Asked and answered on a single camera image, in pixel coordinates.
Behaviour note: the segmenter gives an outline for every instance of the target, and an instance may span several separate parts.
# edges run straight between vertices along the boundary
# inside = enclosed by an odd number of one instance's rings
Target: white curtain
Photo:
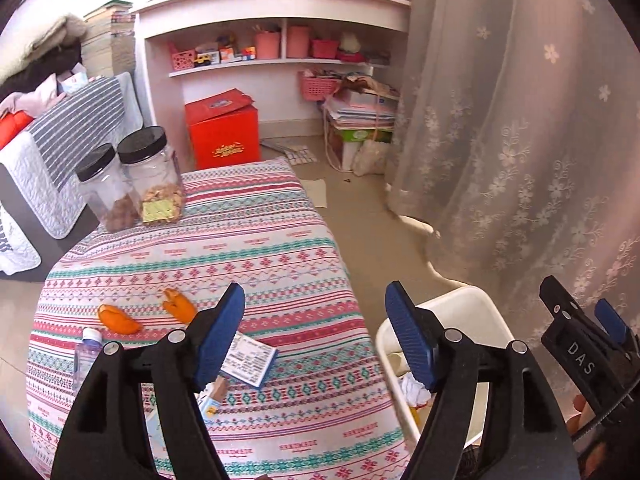
[[[607,0],[413,0],[389,207],[532,348],[548,274],[640,326],[640,54]],[[565,411],[574,386],[536,356]]]

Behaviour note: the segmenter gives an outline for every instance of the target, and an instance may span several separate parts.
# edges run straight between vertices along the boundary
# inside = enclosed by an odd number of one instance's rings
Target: pink basket
[[[300,92],[306,101],[322,101],[340,87],[340,79],[327,77],[308,77],[300,74]]]
[[[193,68],[193,62],[196,59],[195,50],[185,50],[171,54],[171,61],[174,64],[174,70],[185,70]]]
[[[340,41],[313,40],[311,43],[313,57],[317,57],[319,59],[335,59],[338,54]]]
[[[309,55],[309,27],[287,28],[287,57],[304,58]]]

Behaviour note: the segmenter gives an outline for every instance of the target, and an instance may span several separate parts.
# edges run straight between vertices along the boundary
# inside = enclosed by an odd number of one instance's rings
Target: gray striped cloth
[[[58,191],[73,175],[78,162],[123,119],[124,101],[118,80],[101,77],[28,126]]]
[[[9,245],[9,242],[7,241],[6,236],[4,235],[2,222],[0,222],[0,253],[5,253],[11,250],[12,250],[11,245]]]

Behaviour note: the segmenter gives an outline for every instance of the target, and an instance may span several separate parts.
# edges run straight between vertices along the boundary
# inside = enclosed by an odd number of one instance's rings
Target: white basket
[[[478,344],[505,348],[513,340],[513,335],[511,335],[511,331],[495,307],[494,302],[484,290],[476,286],[457,288],[417,306],[431,310],[444,328],[460,329]],[[404,419],[400,423],[405,430],[408,430],[407,437],[413,437],[413,444],[417,443],[420,439],[420,430],[409,411],[409,406],[404,400],[398,379],[387,357],[393,352],[402,351],[388,319],[384,320],[376,334],[376,350],[382,361],[387,383],[391,387],[396,410],[401,419]],[[482,435],[488,393],[488,384],[478,384],[476,402],[471,416],[471,423],[469,424],[469,431],[466,435],[466,446],[475,442]]]

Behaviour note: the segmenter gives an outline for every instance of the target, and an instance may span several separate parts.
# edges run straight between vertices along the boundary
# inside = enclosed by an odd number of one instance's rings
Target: quilted blanket
[[[36,467],[50,472],[71,392],[82,328],[125,346],[180,326],[161,307],[180,289],[214,307],[230,282],[246,293],[240,330],[279,350],[261,390],[238,381],[208,425],[233,479],[399,478],[408,451],[334,237],[286,161],[186,174],[178,223],[108,234],[100,228],[51,271],[35,315],[28,405]],[[133,336],[108,332],[96,309],[111,303],[139,320]],[[153,410],[151,387],[143,389]],[[171,477],[166,454],[156,467]]]

